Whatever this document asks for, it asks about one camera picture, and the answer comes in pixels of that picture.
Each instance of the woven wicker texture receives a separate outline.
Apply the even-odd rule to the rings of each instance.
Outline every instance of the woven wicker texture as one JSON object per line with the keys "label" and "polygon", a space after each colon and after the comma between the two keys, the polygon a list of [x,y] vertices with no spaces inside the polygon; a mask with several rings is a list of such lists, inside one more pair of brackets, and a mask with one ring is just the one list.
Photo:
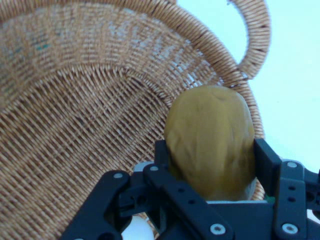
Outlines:
{"label": "woven wicker texture", "polygon": [[248,24],[239,65],[173,2],[0,1],[1,237],[58,238],[104,172],[153,159],[186,89],[233,88],[264,137],[245,77],[267,54],[264,2],[233,1]]}

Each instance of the white background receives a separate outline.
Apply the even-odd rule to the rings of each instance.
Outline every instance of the white background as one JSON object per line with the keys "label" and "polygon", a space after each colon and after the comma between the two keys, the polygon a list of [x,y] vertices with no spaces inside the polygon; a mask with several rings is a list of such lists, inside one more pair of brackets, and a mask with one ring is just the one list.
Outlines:
{"label": "white background", "polygon": [[[265,139],[278,155],[320,169],[320,1],[266,0],[271,46],[249,82]],[[247,46],[243,18],[227,0],[178,0],[224,43],[239,63]]]}

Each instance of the yellow potato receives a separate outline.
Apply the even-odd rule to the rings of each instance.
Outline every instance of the yellow potato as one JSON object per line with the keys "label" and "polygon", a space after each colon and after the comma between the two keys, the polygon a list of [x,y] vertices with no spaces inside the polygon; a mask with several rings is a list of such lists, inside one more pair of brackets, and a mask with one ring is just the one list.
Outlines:
{"label": "yellow potato", "polygon": [[255,179],[254,126],[244,98],[200,86],[174,101],[165,124],[169,171],[207,201],[247,200]]}

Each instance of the black bracket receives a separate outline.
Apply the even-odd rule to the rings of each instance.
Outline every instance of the black bracket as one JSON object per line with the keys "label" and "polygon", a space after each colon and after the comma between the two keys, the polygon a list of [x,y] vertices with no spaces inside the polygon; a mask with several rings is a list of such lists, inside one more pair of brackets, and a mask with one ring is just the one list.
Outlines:
{"label": "black bracket", "polygon": [[132,215],[146,212],[159,240],[318,240],[320,174],[297,161],[281,161],[263,139],[254,142],[256,176],[275,203],[208,204],[167,171],[164,140],[155,143],[154,164],[131,176],[109,171],[65,229],[61,240],[121,240]]}

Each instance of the metal screw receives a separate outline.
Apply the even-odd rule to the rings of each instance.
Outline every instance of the metal screw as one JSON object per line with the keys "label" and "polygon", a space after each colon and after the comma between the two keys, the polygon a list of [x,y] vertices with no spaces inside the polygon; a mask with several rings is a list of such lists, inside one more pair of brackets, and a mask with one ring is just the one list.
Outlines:
{"label": "metal screw", "polygon": [[292,162],[292,161],[288,162],[286,165],[287,165],[288,167],[290,167],[290,168],[296,168],[296,167],[298,166],[296,163],[294,163],[294,162]]}
{"label": "metal screw", "polygon": [[157,166],[152,166],[150,167],[150,171],[158,171],[159,168]]}
{"label": "metal screw", "polygon": [[226,228],[223,225],[216,223],[216,224],[211,225],[210,231],[214,235],[223,235],[226,233]]}
{"label": "metal screw", "polygon": [[298,232],[298,228],[291,223],[283,224],[282,230],[287,234],[296,234]]}
{"label": "metal screw", "polygon": [[120,179],[120,178],[123,177],[123,175],[122,175],[122,173],[116,173],[115,175],[113,175],[113,177],[114,177],[115,179]]}

